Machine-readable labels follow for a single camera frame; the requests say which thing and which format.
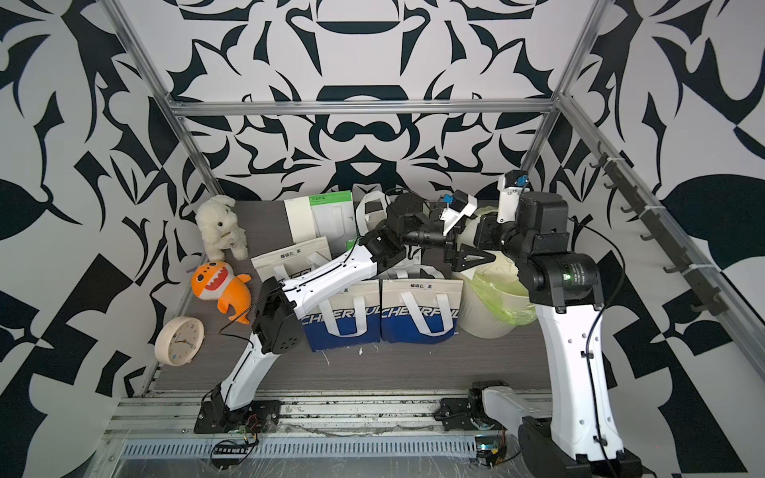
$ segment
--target green plastic bag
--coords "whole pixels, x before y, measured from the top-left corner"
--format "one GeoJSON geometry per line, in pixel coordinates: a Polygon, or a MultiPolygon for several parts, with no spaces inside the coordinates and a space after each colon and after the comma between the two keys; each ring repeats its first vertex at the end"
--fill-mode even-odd
{"type": "MultiPolygon", "coordinates": [[[[491,211],[496,211],[496,208],[481,208],[476,211],[476,215],[482,216],[491,211]]],[[[470,238],[474,234],[474,228],[470,231],[466,229],[466,235],[470,238]]],[[[466,277],[465,280],[486,309],[500,322],[509,325],[532,323],[536,320],[536,310],[534,304],[529,302],[529,292],[518,280],[518,268],[501,252],[494,252],[494,255],[494,262],[479,265],[473,277],[466,277]]]]}

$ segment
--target gray table surface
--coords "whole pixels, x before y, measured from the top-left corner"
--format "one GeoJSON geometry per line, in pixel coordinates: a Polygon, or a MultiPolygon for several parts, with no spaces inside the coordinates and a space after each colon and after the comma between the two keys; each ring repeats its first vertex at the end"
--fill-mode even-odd
{"type": "MultiPolygon", "coordinates": [[[[239,201],[234,207],[247,231],[250,257],[291,245],[287,214],[281,201],[239,201]]],[[[237,261],[226,251],[237,274],[250,274],[247,284],[258,297],[261,282],[250,260],[237,261]]],[[[449,276],[440,250],[428,250],[423,263],[449,276]]],[[[220,336],[228,323],[215,301],[192,298],[184,315],[204,323],[206,338],[199,353],[184,366],[163,367],[155,390],[208,390],[225,379],[246,343],[220,336]]],[[[248,337],[249,326],[233,324],[226,333],[248,337]]],[[[333,389],[466,389],[476,380],[504,380],[516,389],[549,389],[550,375],[538,322],[517,327],[499,339],[479,339],[457,329],[437,345],[376,343],[311,352],[306,341],[280,357],[263,379],[262,390],[333,389]]]]}

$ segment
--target orange plush toy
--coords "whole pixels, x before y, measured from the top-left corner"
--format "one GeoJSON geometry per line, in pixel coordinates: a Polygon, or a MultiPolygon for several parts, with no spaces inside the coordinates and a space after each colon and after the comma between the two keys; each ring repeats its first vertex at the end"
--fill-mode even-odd
{"type": "MultiPolygon", "coordinates": [[[[200,265],[191,277],[191,290],[203,301],[218,300],[218,310],[225,314],[229,306],[234,307],[234,315],[241,314],[252,303],[252,296],[245,285],[251,279],[247,274],[234,276],[234,270],[225,262],[215,261],[200,265]]],[[[249,324],[243,315],[237,322],[249,324]]]]}

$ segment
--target black cable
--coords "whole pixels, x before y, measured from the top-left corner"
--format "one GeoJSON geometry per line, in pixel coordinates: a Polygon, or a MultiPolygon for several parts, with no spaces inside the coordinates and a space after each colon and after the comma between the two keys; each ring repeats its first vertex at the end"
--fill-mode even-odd
{"type": "MultiPolygon", "coordinates": [[[[611,293],[611,296],[608,298],[605,304],[603,304],[603,308],[597,313],[597,317],[595,317],[594,322],[592,323],[592,327],[590,327],[590,333],[587,335],[587,342],[584,345],[584,353],[587,355],[587,357],[590,356],[590,339],[592,339],[592,333],[595,331],[595,327],[597,326],[597,323],[600,321],[601,317],[603,317],[603,312],[606,311],[609,305],[611,305],[611,302],[614,301],[617,294],[619,293],[619,290],[621,289],[622,285],[624,284],[624,279],[627,276],[627,263],[624,261],[624,255],[622,254],[619,247],[614,244],[613,241],[608,239],[603,234],[599,233],[595,229],[592,229],[590,226],[587,226],[586,224],[582,224],[578,222],[576,219],[569,217],[568,220],[572,221],[575,226],[581,226],[585,229],[588,229],[595,234],[598,234],[601,238],[603,238],[606,242],[611,244],[611,246],[616,249],[617,253],[619,254],[619,259],[622,263],[622,273],[621,277],[619,277],[619,282],[617,282],[617,286],[614,289],[614,292],[611,293]]],[[[601,436],[601,420],[597,416],[597,396],[595,395],[595,379],[592,376],[592,364],[590,364],[590,359],[587,359],[587,371],[590,375],[590,389],[592,391],[592,404],[595,408],[595,431],[597,432],[597,442],[601,446],[601,452],[603,452],[603,459],[606,461],[606,465],[608,465],[608,470],[611,472],[611,475],[614,476],[614,478],[617,478],[617,472],[614,470],[614,466],[611,465],[611,460],[608,459],[608,456],[606,455],[606,448],[603,446],[603,437],[601,436]]]]}
{"type": "Polygon", "coordinates": [[[523,449],[521,448],[520,450],[518,450],[517,452],[515,452],[515,453],[514,453],[514,454],[513,454],[513,455],[512,455],[510,458],[505,458],[505,459],[504,459],[504,460],[502,460],[502,461],[498,461],[498,462],[497,462],[497,463],[495,463],[493,466],[490,466],[490,465],[488,465],[488,464],[485,464],[485,463],[481,463],[481,462],[479,462],[478,464],[480,464],[480,465],[484,465],[486,468],[493,468],[493,467],[498,467],[498,466],[499,466],[499,465],[501,465],[502,463],[508,463],[508,462],[510,462],[510,461],[513,461],[513,460],[515,460],[515,459],[518,457],[518,455],[520,455],[522,452],[523,452],[523,449]]]}
{"type": "Polygon", "coordinates": [[[415,249],[415,248],[413,248],[413,247],[412,247],[412,248],[409,250],[409,252],[411,253],[411,255],[410,255],[410,254],[407,254],[407,255],[406,255],[406,258],[407,258],[407,259],[409,259],[410,261],[411,261],[411,260],[414,260],[414,258],[415,258],[415,256],[417,255],[417,253],[418,253],[418,252],[420,252],[421,250],[422,250],[422,247],[419,247],[419,248],[417,248],[417,249],[415,249]]]}
{"type": "Polygon", "coordinates": [[[316,279],[324,277],[325,275],[329,274],[330,272],[336,271],[337,269],[345,266],[345,263],[348,262],[348,259],[350,259],[350,257],[353,255],[353,250],[356,248],[356,243],[359,242],[359,239],[361,239],[361,238],[357,237],[356,240],[353,241],[353,246],[350,248],[350,251],[348,252],[348,255],[345,257],[345,259],[343,259],[343,261],[340,264],[334,266],[332,269],[330,269],[328,271],[322,272],[321,274],[317,275],[316,277],[312,277],[312,278],[308,279],[306,282],[303,282],[302,284],[296,285],[293,288],[286,289],[286,290],[284,290],[282,292],[292,292],[292,291],[294,291],[296,289],[299,289],[299,288],[303,287],[308,282],[315,281],[316,279]]]}
{"type": "Polygon", "coordinates": [[[255,307],[256,305],[260,304],[260,303],[261,303],[261,302],[263,302],[265,299],[267,299],[267,298],[271,297],[271,296],[273,295],[273,293],[274,293],[274,292],[276,292],[277,290],[278,290],[278,289],[275,289],[275,290],[273,290],[273,291],[269,292],[269,294],[268,294],[268,295],[266,295],[264,298],[262,298],[262,299],[258,299],[257,301],[255,301],[255,303],[254,303],[254,304],[250,304],[250,306],[249,306],[248,308],[246,308],[244,311],[242,311],[242,312],[241,312],[241,314],[237,315],[237,316],[236,316],[236,317],[234,317],[232,320],[230,320],[230,321],[229,321],[229,323],[227,323],[226,325],[224,325],[223,327],[221,327],[221,328],[220,328],[220,330],[218,330],[218,335],[222,335],[222,336],[224,336],[224,337],[234,337],[235,339],[245,340],[245,341],[246,341],[246,342],[248,342],[248,343],[250,344],[250,346],[252,346],[252,348],[254,349],[254,348],[255,348],[255,344],[253,344],[253,343],[252,343],[252,341],[251,341],[249,338],[247,338],[247,337],[242,337],[242,336],[240,336],[240,335],[232,335],[231,333],[223,333],[223,331],[224,331],[225,329],[227,329],[228,327],[231,327],[231,324],[233,324],[234,322],[236,322],[236,320],[237,320],[237,319],[239,319],[239,318],[240,318],[242,315],[246,314],[246,313],[247,313],[247,312],[248,312],[250,309],[252,309],[252,308],[253,308],[253,307],[255,307]]]}
{"type": "Polygon", "coordinates": [[[234,443],[231,440],[221,440],[218,443],[216,443],[215,446],[210,448],[210,464],[213,463],[213,452],[215,451],[215,447],[219,447],[220,445],[222,445],[224,443],[228,443],[228,444],[231,444],[235,448],[242,448],[243,450],[246,450],[247,448],[249,448],[249,450],[247,451],[247,454],[244,457],[240,458],[239,461],[237,461],[233,465],[229,465],[228,466],[230,468],[230,467],[235,467],[236,465],[241,464],[244,460],[249,458],[249,454],[252,453],[253,450],[255,450],[256,446],[258,446],[258,442],[259,441],[258,441],[258,435],[257,434],[254,435],[254,440],[253,440],[252,443],[248,443],[247,441],[245,441],[243,444],[238,444],[238,443],[234,443]]]}

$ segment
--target clock face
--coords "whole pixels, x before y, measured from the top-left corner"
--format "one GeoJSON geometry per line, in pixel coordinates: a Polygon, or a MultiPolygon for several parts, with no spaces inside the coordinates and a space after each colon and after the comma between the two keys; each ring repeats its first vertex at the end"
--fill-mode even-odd
{"type": "Polygon", "coordinates": [[[168,357],[173,364],[186,363],[197,353],[204,331],[198,320],[187,320],[178,327],[170,340],[168,357]]]}

